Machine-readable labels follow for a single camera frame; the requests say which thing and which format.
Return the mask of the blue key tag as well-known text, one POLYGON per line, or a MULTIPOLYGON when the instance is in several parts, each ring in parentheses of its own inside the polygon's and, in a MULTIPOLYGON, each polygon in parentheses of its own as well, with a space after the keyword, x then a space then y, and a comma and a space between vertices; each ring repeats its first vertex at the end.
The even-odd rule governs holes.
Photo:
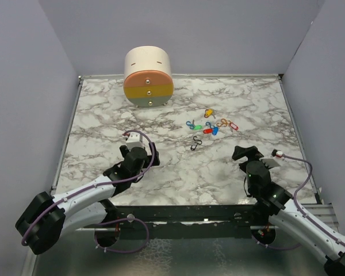
POLYGON ((217 132, 219 131, 218 127, 213 128, 212 135, 217 135, 217 132))

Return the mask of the small red key tag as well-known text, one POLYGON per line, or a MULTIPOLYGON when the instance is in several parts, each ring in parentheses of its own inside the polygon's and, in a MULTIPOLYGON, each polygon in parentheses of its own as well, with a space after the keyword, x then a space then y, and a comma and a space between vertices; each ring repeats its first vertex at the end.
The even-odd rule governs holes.
POLYGON ((203 133, 204 133, 204 134, 209 134, 209 133, 212 133, 212 132, 213 132, 213 129, 210 129, 210 128, 209 128, 209 129, 204 129, 204 130, 203 130, 203 133))

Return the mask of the black S carabiner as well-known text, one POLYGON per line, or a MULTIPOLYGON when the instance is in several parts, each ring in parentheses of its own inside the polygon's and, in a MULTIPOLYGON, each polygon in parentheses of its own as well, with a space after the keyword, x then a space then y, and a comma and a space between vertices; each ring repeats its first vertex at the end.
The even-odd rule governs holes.
POLYGON ((195 142, 196 144, 202 144, 202 141, 201 141, 200 139, 198 139, 197 136, 194 136, 194 137, 193 137, 193 140, 194 140, 194 142, 195 142))

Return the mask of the green key tag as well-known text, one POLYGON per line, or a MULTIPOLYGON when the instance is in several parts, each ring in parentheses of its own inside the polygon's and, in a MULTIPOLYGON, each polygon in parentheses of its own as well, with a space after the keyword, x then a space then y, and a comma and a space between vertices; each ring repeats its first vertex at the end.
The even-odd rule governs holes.
POLYGON ((200 130, 200 129, 202 129, 203 128, 203 126, 202 125, 195 125, 194 126, 194 130, 200 130))

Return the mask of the light blue S carabiner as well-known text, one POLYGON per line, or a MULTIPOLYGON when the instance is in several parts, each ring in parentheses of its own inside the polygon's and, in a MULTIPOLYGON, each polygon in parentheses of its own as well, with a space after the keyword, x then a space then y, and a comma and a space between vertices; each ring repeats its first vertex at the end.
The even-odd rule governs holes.
POLYGON ((186 121, 186 125, 190 128, 190 129, 194 129, 195 125, 194 125, 194 121, 186 121))

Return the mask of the yellow key tag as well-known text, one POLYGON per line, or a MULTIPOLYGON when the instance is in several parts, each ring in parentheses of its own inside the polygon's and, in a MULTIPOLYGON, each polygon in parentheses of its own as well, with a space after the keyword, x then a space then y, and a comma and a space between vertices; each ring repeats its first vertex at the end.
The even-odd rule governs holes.
POLYGON ((205 118, 209 118, 209 117, 216 118, 214 109, 206 109, 204 112, 204 117, 205 118))

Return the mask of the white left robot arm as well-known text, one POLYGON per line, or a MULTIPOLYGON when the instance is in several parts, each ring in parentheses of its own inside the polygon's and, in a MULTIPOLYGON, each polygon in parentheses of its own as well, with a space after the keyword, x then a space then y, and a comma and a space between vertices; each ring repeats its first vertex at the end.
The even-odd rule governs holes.
POLYGON ((144 147, 122 146, 123 161, 90 183, 62 194, 37 194, 15 223, 22 245, 40 255, 66 232, 99 223, 111 226, 117 216, 109 199, 129 189, 147 170, 160 164, 155 143, 149 143, 149 148, 150 155, 144 147))

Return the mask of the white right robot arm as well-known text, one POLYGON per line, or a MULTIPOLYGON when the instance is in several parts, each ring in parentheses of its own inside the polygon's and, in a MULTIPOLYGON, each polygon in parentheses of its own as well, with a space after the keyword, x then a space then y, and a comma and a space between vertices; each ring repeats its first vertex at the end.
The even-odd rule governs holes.
POLYGON ((270 169, 280 165, 276 160, 290 156, 275 149, 270 158, 265 158, 256 146, 235 146, 232 159, 243 157, 247 160, 239 168, 246 174, 248 196, 256 199, 254 221, 260 225, 270 223, 292 236, 318 258, 327 275, 345 275, 345 236, 298 202, 301 186, 290 193, 271 179, 270 169))

